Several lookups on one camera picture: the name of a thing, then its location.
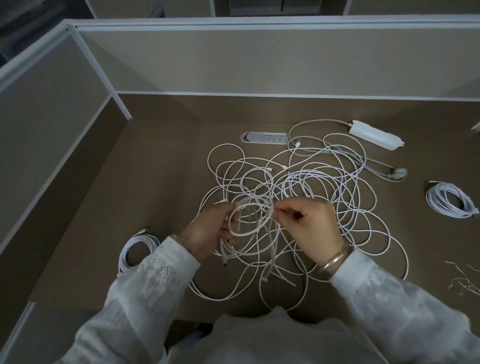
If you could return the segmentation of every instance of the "lace sleeve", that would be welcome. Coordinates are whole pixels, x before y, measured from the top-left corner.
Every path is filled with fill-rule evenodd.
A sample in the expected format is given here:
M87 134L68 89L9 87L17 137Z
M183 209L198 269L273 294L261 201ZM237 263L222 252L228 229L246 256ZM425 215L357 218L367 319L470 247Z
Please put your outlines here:
M163 342L200 263L171 237L119 274L104 308L77 332L59 363L158 363Z
M331 283L393 363L480 363L468 318L354 251Z

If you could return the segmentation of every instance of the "brown desk surface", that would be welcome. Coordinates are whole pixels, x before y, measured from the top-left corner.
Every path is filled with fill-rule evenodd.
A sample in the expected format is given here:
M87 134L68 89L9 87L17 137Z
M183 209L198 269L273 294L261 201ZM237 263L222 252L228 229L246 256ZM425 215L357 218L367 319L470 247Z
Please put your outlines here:
M131 121L92 184L30 300L52 306L100 309L117 274L118 256L128 238L150 226L150 232L163 239L179 232L195 216L202 197L215 185L206 166L207 154L213 147L235 143L247 156L271 157L285 147L245 144L239 136L254 131L286 132L288 128L286 124L250 122ZM337 125L316 125L303 130L317 135L345 131ZM384 130L399 135L405 146L389 152L365 142L367 155L407 168L408 178L402 183L390 183L362 172L379 199L375 212L408 253L408 281L465 312L474 331L479 333L478 298L447 290L450 279L458 277L458 272L444 263L451 260L462 267L478 264L479 220L448 218L434 212L425 202L424 181L454 183L480 205L480 139L469 130ZM214 164L240 158L237 154L225 150L214 156ZM370 247L374 249L374 245L383 243L378 238ZM396 276L401 276L405 269L403 255L395 245L375 260ZM243 269L240 263L232 261L223 267L220 258L213 256L200 268L195 281L205 292L221 296L234 287L239 269ZM472 272L471 278L480 283L480 273ZM278 279L270 279L264 286L271 305L292 304L300 290ZM258 283L253 283L239 297L218 303L201 299L188 289L178 318L214 322L224 313L252 316L267 311L259 297ZM345 318L346 314L345 305L334 290L317 282L312 282L307 296L292 312L295 318L308 321L334 315Z

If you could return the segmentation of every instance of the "hand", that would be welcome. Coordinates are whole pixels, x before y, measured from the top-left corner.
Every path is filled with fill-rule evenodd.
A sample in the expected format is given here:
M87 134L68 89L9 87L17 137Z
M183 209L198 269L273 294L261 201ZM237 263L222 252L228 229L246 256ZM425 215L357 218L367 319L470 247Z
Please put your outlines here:
M222 202L204 209L180 234L181 244L200 263L220 245L220 238L234 245L233 235L228 230L225 217L235 209L235 204ZM231 221L232 228L238 217Z
M273 218L297 241L300 249L315 263L325 265L343 247L333 205L306 197L275 202ZM339 263L327 269L335 273Z

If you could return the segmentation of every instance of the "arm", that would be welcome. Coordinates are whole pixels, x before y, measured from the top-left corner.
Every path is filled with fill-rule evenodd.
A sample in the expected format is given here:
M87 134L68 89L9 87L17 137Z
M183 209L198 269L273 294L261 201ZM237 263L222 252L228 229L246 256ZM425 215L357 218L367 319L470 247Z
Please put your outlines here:
M330 282L394 363L480 363L468 318L354 251Z
M275 207L274 218L319 266L342 249L331 203L291 198ZM361 251L327 271L354 317L392 362L480 363L480 339L463 313L386 273Z
M78 330L58 363L158 363L199 262L219 238L233 237L224 221L233 208L224 203L204 210L182 232L181 244L167 237L141 264L119 274L103 309Z

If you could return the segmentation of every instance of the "white power adapter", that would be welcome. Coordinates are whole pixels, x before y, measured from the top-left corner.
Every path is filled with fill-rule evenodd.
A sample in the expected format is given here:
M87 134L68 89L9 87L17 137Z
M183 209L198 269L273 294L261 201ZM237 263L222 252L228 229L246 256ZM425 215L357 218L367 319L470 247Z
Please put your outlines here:
M358 120L352 121L348 133L388 150L395 150L405 144L398 136L383 132Z

